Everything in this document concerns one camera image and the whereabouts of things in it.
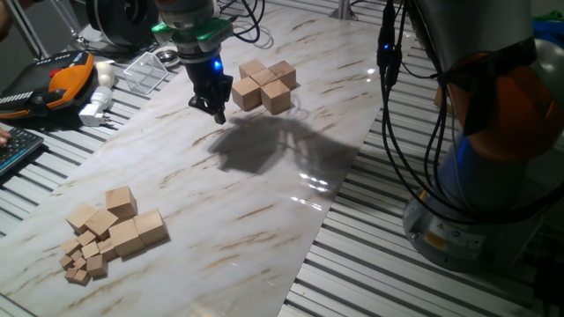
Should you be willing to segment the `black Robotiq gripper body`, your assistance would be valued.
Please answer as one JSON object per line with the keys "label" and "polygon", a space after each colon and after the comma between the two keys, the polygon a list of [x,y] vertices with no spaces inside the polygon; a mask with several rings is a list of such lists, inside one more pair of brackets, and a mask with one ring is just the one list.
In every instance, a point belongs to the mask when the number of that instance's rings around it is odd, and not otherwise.
{"label": "black Robotiq gripper body", "polygon": [[186,63],[185,66],[193,84],[193,96],[205,99],[212,110],[218,103],[228,102],[234,78],[224,73],[219,55],[197,63]]}

